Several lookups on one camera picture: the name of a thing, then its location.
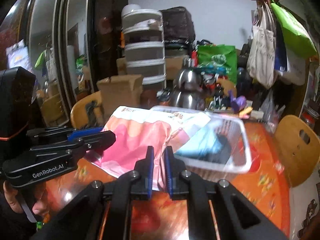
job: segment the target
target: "cardboard box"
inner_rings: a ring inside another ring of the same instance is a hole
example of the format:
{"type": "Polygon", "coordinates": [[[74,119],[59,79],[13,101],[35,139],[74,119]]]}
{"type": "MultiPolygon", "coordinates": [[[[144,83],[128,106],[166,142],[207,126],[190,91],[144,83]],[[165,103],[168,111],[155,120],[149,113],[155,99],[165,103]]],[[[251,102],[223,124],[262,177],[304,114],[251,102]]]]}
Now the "cardboard box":
{"type": "Polygon", "coordinates": [[[165,59],[165,68],[167,74],[167,80],[174,80],[182,68],[183,56],[182,57],[172,57],[165,59]]]}
{"type": "Polygon", "coordinates": [[[125,57],[117,59],[117,68],[118,68],[118,75],[127,74],[127,61],[125,60],[125,57]]]}
{"type": "Polygon", "coordinates": [[[142,75],[122,75],[112,76],[111,81],[109,78],[98,81],[105,117],[119,106],[139,107],[142,80],[142,75]]]}

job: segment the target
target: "white tote bag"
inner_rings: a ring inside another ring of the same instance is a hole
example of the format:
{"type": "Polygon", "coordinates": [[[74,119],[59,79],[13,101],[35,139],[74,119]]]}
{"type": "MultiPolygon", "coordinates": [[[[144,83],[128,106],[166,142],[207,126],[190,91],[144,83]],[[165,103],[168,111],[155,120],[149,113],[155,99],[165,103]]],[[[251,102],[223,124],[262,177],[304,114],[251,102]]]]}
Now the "white tote bag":
{"type": "Polygon", "coordinates": [[[306,62],[302,57],[297,56],[287,46],[285,47],[287,52],[287,71],[279,71],[279,75],[298,86],[302,86],[305,83],[306,76],[306,62]]]}
{"type": "Polygon", "coordinates": [[[252,78],[269,89],[276,81],[274,74],[276,26],[267,4],[262,7],[261,23],[252,26],[253,39],[247,62],[252,78]]]}

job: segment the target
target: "metal screw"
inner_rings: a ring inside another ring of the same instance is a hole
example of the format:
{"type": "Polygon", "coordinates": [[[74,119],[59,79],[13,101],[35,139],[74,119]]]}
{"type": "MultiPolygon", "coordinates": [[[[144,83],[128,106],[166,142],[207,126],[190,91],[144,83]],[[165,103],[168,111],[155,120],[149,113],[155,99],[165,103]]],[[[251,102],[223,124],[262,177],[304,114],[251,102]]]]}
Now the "metal screw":
{"type": "Polygon", "coordinates": [[[129,175],[132,177],[132,178],[136,178],[139,176],[139,172],[137,171],[130,171],[129,172],[129,175]]]}
{"type": "Polygon", "coordinates": [[[221,180],[219,180],[219,184],[222,187],[228,187],[229,186],[229,181],[227,181],[226,179],[221,179],[221,180]]]}
{"type": "Polygon", "coordinates": [[[94,188],[99,188],[101,187],[101,185],[102,185],[102,182],[99,180],[94,180],[93,182],[91,182],[91,186],[94,188]]]}
{"type": "Polygon", "coordinates": [[[181,171],[181,175],[186,178],[190,177],[191,171],[188,171],[188,170],[181,171]]]}

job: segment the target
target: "purple item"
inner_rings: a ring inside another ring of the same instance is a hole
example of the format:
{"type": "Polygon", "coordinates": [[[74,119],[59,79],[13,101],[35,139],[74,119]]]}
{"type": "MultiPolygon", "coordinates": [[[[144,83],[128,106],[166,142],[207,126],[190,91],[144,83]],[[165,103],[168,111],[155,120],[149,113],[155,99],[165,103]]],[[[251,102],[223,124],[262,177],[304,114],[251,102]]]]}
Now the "purple item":
{"type": "Polygon", "coordinates": [[[230,105],[235,114],[239,113],[247,105],[247,99],[244,96],[239,96],[235,98],[232,94],[232,91],[228,91],[230,96],[230,105]]]}

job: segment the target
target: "black bag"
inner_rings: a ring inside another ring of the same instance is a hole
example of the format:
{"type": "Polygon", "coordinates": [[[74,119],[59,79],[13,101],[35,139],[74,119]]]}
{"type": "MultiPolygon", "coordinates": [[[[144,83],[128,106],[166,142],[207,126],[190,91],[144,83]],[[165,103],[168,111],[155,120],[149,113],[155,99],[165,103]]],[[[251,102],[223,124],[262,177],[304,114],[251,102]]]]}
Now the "black bag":
{"type": "Polygon", "coordinates": [[[165,42],[191,44],[196,39],[191,14],[185,7],[162,10],[165,42]]]}

